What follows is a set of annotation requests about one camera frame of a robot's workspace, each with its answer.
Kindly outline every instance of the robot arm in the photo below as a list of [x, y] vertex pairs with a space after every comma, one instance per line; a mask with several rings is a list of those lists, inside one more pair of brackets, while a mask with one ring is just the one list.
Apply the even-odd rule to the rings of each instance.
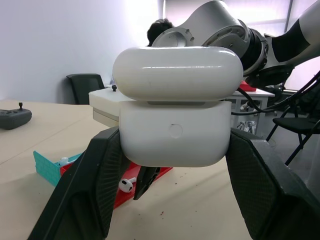
[[224, 47], [241, 60], [243, 76], [255, 87], [284, 82], [295, 66], [320, 56], [320, 1], [285, 34], [262, 36], [228, 12], [223, 1], [207, 2], [180, 26], [163, 32], [153, 47]]

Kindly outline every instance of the person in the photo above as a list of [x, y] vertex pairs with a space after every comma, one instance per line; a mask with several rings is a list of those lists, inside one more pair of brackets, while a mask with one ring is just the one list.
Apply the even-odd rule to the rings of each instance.
[[154, 23], [151, 24], [149, 30], [147, 31], [146, 35], [149, 40], [148, 47], [151, 47], [156, 38], [162, 34], [165, 30], [173, 28], [174, 25], [170, 22], [167, 18], [165, 19], [158, 19]]

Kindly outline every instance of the table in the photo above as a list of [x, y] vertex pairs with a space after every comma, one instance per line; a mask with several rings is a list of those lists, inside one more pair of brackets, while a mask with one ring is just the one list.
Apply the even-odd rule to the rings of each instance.
[[[0, 108], [6, 109], [9, 104], [18, 102], [0, 101]], [[24, 104], [33, 113], [31, 121], [21, 128], [0, 132], [1, 144], [6, 141], [3, 134], [12, 140], [1, 149], [6, 157], [0, 163], [0, 240], [26, 239], [54, 190], [36, 173], [33, 150], [58, 161], [82, 152], [93, 136], [106, 129], [92, 119], [90, 106]], [[46, 108], [51, 109], [51, 117], [44, 116]], [[225, 159], [209, 167], [168, 172], [138, 201], [130, 200], [114, 211], [107, 239], [196, 238], [251, 239], [232, 191]]]
[[[260, 101], [260, 108], [265, 109], [268, 104], [269, 97], [274, 97], [275, 95], [273, 93], [263, 91], [260, 89], [257, 89], [256, 91], [247, 91], [246, 92], [253, 100]], [[241, 107], [241, 100], [247, 100], [245, 96], [243, 96], [240, 92], [235, 91], [232, 96], [228, 97], [227, 99], [236, 100], [235, 102], [235, 112], [240, 112]], [[256, 132], [255, 135], [259, 137], [263, 137], [262, 133], [262, 127], [265, 123], [265, 113], [260, 113], [258, 115], [258, 121], [256, 123]], [[239, 116], [234, 116], [234, 122], [233, 122], [233, 128], [237, 128], [238, 126], [238, 119]]]

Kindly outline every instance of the small black knob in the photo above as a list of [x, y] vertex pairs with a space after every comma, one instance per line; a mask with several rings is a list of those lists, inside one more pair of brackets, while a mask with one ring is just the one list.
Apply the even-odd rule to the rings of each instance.
[[116, 89], [117, 89], [117, 86], [116, 85], [112, 85], [112, 90], [113, 90], [113, 92], [115, 92], [116, 91]]

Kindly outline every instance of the teal plastic part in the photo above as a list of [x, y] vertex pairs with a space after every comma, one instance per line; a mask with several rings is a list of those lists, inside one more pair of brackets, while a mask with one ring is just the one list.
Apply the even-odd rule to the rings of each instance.
[[[69, 161], [77, 159], [81, 154], [77, 154], [69, 157]], [[42, 156], [37, 151], [33, 152], [34, 160], [35, 160], [35, 170], [38, 174], [40, 174], [43, 178], [45, 178], [49, 183], [53, 186], [57, 186], [61, 174], [60, 174], [60, 166], [58, 163], [53, 163], [49, 159]]]

